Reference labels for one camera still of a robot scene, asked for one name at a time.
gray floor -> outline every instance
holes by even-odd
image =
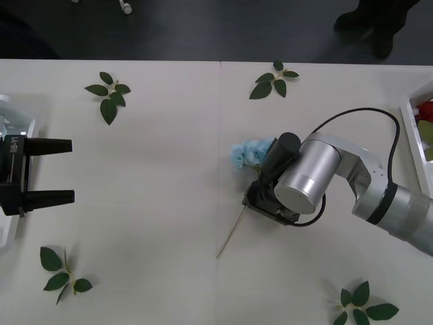
[[[394,51],[373,58],[368,34],[339,35],[357,0],[2,0],[64,59],[433,65],[433,1],[421,0]]]

flower stem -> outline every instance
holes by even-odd
[[[75,275],[72,273],[72,271],[70,271],[69,269],[66,269],[66,268],[62,268],[64,271],[66,271],[66,273],[69,275],[69,277],[70,277],[70,282],[69,283],[71,283],[71,285],[72,285],[72,288],[74,288],[74,286],[75,286]]]
[[[114,83],[114,85],[113,85],[113,88],[111,88],[111,90],[110,90],[110,92],[108,93],[108,97],[112,94],[112,93],[114,93],[114,91],[116,90],[116,86],[117,86],[117,84],[119,84],[119,80],[116,80],[116,82]]]

white tray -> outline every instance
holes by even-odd
[[[429,197],[433,196],[433,162],[426,161],[426,157],[424,156],[423,143],[419,136],[415,115],[417,114],[417,106],[430,101],[432,98],[433,75],[408,89],[400,100],[400,108],[403,114],[421,191]]]

black shoe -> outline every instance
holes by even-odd
[[[355,10],[353,12],[346,12],[338,17],[334,24],[334,30],[336,32],[343,32],[347,30],[369,28],[372,25],[373,17],[369,11]]]
[[[392,52],[394,45],[394,35],[384,32],[373,32],[373,39],[371,40],[371,49],[373,54],[378,59],[386,59]]]

